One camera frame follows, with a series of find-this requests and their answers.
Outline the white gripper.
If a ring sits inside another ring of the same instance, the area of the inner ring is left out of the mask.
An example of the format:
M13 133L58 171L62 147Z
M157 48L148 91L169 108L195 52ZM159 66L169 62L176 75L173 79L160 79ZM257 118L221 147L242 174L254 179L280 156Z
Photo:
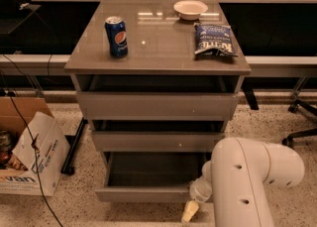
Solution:
M189 185L189 196L192 200L189 200L185 203L181 221L188 223L198 211L198 203L205 203L211 197L211 195L211 182L204 176L201 176L193 181Z

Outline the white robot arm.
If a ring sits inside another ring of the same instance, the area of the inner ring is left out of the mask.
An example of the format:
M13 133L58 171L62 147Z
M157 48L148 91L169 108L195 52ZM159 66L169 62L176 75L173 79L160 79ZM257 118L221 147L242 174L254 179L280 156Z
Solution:
M190 184L181 220L189 222L212 200L216 227L274 227L264 186L293 187L304 173L301 157L284 145L225 138Z

